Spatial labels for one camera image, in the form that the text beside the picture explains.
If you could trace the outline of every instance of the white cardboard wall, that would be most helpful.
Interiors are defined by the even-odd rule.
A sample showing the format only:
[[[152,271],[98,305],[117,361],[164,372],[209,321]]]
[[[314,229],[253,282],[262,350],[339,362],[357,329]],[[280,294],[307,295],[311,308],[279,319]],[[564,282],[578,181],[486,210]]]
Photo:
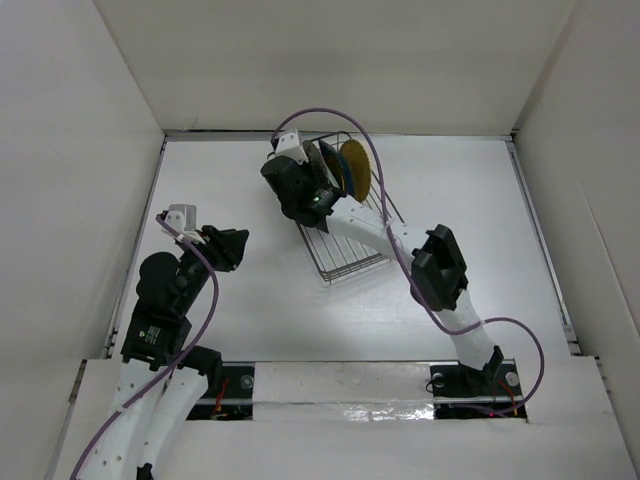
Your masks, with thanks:
[[[0,364],[99,353],[162,132],[87,0],[0,6]]]
[[[640,4],[579,3],[516,138],[579,340],[640,468]]]
[[[575,0],[95,0],[160,126],[508,134]],[[334,129],[315,116],[301,128]]]

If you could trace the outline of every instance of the wire dish rack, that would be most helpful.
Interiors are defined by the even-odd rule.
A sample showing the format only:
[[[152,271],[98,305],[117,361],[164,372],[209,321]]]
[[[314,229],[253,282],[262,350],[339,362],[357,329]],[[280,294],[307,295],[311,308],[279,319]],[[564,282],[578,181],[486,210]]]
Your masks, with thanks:
[[[336,150],[340,150],[342,143],[350,138],[352,137],[348,132],[339,131],[313,137],[309,140],[314,142],[316,146],[318,146],[319,140],[324,140]],[[371,177],[371,189],[363,204],[376,212],[382,213],[380,181],[373,171],[371,172]],[[390,216],[404,223],[393,200],[389,195],[386,195],[386,198],[387,205],[391,207],[389,209]],[[316,228],[297,225],[307,250],[309,250],[309,255],[311,255],[318,273],[325,282],[331,283],[340,277],[345,277],[376,263],[388,260],[387,256],[355,240],[327,234]]]

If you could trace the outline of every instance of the yellow disc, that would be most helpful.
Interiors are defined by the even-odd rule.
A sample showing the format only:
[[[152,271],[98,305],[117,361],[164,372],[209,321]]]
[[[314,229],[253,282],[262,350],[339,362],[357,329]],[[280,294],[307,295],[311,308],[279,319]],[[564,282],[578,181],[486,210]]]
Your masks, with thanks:
[[[371,189],[371,165],[369,165],[367,151],[360,142],[349,139],[340,147],[340,154],[349,165],[349,170],[351,170],[354,190],[353,198],[362,203],[366,200]]]

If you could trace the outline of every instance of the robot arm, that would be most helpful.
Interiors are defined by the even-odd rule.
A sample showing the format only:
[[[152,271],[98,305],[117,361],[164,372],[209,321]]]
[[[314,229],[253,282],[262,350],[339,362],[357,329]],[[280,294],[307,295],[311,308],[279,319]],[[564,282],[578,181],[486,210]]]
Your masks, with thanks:
[[[382,216],[332,183],[320,183],[306,168],[302,146],[296,146],[297,132],[285,132],[282,138],[287,139],[286,148],[277,144],[276,156],[263,165],[261,174],[278,197],[283,214],[306,227],[356,240],[396,259]],[[480,319],[468,293],[467,266],[451,230],[438,225],[423,233],[397,220],[391,220],[391,228],[401,253],[398,260],[410,265],[412,280],[443,325],[459,331],[477,324]],[[494,381],[502,352],[482,326],[451,339],[460,365],[460,375],[454,381],[461,384],[465,396],[475,396]]]
[[[247,230],[195,230],[195,207],[172,205],[165,222],[189,237],[216,271],[230,272],[240,264]],[[120,379],[111,413],[115,423],[89,452],[80,480],[149,480],[195,402],[221,380],[222,359],[214,350],[195,347],[175,364],[191,330],[186,315],[209,278],[209,272],[189,249],[177,259],[160,252],[140,266],[138,301],[122,347]],[[174,368],[168,382],[159,381],[129,408],[123,405],[163,371]]]

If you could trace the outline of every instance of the purple cable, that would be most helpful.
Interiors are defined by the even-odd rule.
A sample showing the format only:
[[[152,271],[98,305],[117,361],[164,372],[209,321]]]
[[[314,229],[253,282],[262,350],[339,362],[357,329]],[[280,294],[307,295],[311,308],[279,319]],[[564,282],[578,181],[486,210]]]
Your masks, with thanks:
[[[156,216],[156,222],[158,222],[162,226],[162,228],[167,230],[174,239],[177,239],[178,235],[180,235],[175,229],[173,229],[171,226],[165,223],[165,221],[162,219],[160,215]],[[198,333],[196,333],[196,336],[191,341],[191,343],[187,345],[187,347],[180,353],[180,355],[178,355],[176,359],[173,362],[171,362],[170,365],[167,366],[167,368],[165,368],[162,372],[158,373],[158,375],[156,375],[149,383],[147,383],[143,388],[141,388],[139,392],[137,392],[129,400],[124,402],[122,404],[122,407],[125,409],[129,408],[131,405],[133,405],[138,400],[140,400],[145,395],[145,393],[147,393],[149,390],[155,387],[158,383],[160,383],[161,380],[163,380],[171,372],[173,372],[173,370],[178,366],[178,364],[180,364],[182,360],[184,360],[185,357],[189,355],[191,350],[193,350],[193,347],[195,347],[198,344],[198,342],[202,338],[202,335],[204,335],[204,332],[209,327],[209,324],[211,323],[211,319],[213,318],[213,314],[216,311],[216,306],[218,305],[219,288],[218,288],[218,278],[216,277],[215,270],[213,269],[209,261],[205,258],[205,256],[202,255],[202,253],[200,253],[200,251],[193,246],[193,244],[188,238],[183,237],[182,244],[185,245],[189,250],[193,252],[193,254],[198,258],[198,260],[200,260],[200,262],[202,262],[202,264],[205,266],[205,268],[209,272],[209,275],[211,275],[211,280],[213,280],[213,300],[211,301],[211,308],[209,309],[209,313],[207,314],[207,317],[205,318],[204,323],[202,324],[202,327],[200,327],[200,330],[198,330]],[[80,455],[80,458],[76,463],[76,466],[73,468],[73,471],[71,472],[71,477],[69,477],[70,480],[77,480],[78,474],[80,473],[80,469],[84,465],[84,462],[87,460],[89,453],[91,453],[93,448],[96,446],[96,444],[100,440],[100,437],[104,435],[104,433],[109,429],[109,427],[113,424],[113,422],[115,422],[118,419],[119,416],[120,416],[119,411],[114,412],[109,418],[107,418],[104,424],[98,429],[96,434],[89,441],[89,443],[83,450],[82,454]]]
[[[402,254],[400,253],[400,248],[396,243],[395,235],[393,234],[393,231],[391,230],[391,225],[389,224],[389,210],[387,208],[387,194],[384,188],[384,175],[382,173],[382,163],[380,162],[380,157],[378,156],[378,151],[376,150],[376,147],[373,144],[373,140],[371,139],[369,134],[366,132],[364,127],[360,125],[360,123],[355,118],[339,110],[336,110],[333,108],[327,108],[327,107],[311,107],[311,108],[305,108],[304,110],[300,110],[299,112],[289,115],[285,120],[282,121],[282,123],[280,123],[280,125],[278,125],[278,127],[276,127],[273,134],[271,135],[271,140],[274,140],[278,132],[280,132],[291,120],[298,118],[302,115],[305,115],[307,113],[329,113],[331,115],[336,115],[338,117],[344,118],[345,120],[351,122],[351,124],[353,124],[353,126],[355,126],[360,131],[360,133],[366,140],[367,144],[369,145],[369,148],[371,149],[371,152],[373,153],[373,159],[375,161],[376,169],[378,171],[378,181],[380,182],[380,197],[381,197],[380,200],[382,203],[382,219],[385,222],[385,225],[387,225],[387,235],[389,236],[391,248],[393,249],[393,253],[396,256],[396,260],[398,261],[398,264],[402,269],[402,273],[404,274],[406,279],[409,281],[409,284],[411,285],[411,288],[413,289],[413,291],[417,293],[418,303],[420,303],[420,305],[422,305],[422,308],[424,308],[425,311],[429,314],[429,316],[431,317],[431,320],[433,320],[433,323],[435,323],[436,326],[447,335],[456,336],[456,335],[464,335],[465,333],[469,333],[472,330],[475,330],[476,328],[480,327],[482,323],[489,324],[489,323],[496,323],[496,322],[507,322],[507,323],[512,323],[514,325],[517,325],[520,328],[524,329],[524,331],[527,332],[529,336],[533,339],[533,343],[535,344],[536,349],[538,350],[538,354],[540,356],[540,373],[538,374],[538,378],[536,379],[533,385],[533,388],[531,389],[531,391],[526,397],[524,397],[515,406],[511,406],[503,410],[494,411],[489,408],[480,407],[480,406],[471,405],[471,404],[458,404],[456,406],[463,407],[463,408],[474,408],[476,410],[483,411],[485,413],[493,413],[494,415],[500,415],[500,416],[522,407],[536,393],[536,391],[540,387],[540,384],[542,383],[542,377],[544,376],[544,369],[545,369],[544,352],[542,351],[542,345],[540,344],[540,340],[538,340],[538,337],[536,337],[533,331],[529,327],[527,327],[524,323],[520,322],[519,320],[515,320],[513,318],[508,318],[508,317],[489,318],[484,322],[474,323],[473,325],[469,325],[468,327],[465,327],[461,330],[450,330],[447,327],[445,327],[440,321],[440,319],[437,317],[437,315],[431,310],[431,308],[429,308],[429,305],[427,304],[424,297],[422,296],[420,289],[418,288],[417,284],[414,282],[413,278],[411,278],[411,272],[409,271],[409,267],[405,265],[404,261],[402,260]]]

